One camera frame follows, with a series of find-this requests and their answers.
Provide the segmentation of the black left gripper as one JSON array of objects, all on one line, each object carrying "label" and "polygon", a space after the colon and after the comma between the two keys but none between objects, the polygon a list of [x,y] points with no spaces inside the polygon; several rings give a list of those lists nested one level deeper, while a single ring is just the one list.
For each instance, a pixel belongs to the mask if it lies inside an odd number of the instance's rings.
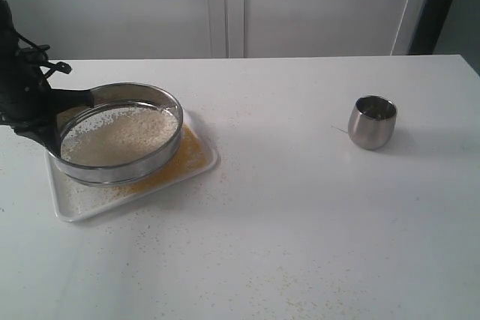
[{"label": "black left gripper", "polygon": [[41,71],[51,67],[46,51],[27,47],[1,54],[1,124],[59,156],[61,137],[54,112],[94,106],[90,90],[53,89]]}]

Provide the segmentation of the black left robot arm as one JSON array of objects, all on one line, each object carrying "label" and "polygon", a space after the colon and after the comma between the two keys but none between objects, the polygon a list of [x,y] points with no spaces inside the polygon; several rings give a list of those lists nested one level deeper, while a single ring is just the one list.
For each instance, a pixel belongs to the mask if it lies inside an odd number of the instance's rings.
[{"label": "black left robot arm", "polygon": [[1,0],[1,123],[58,154],[53,90],[47,82],[56,66],[48,49],[15,29],[9,4]]}]

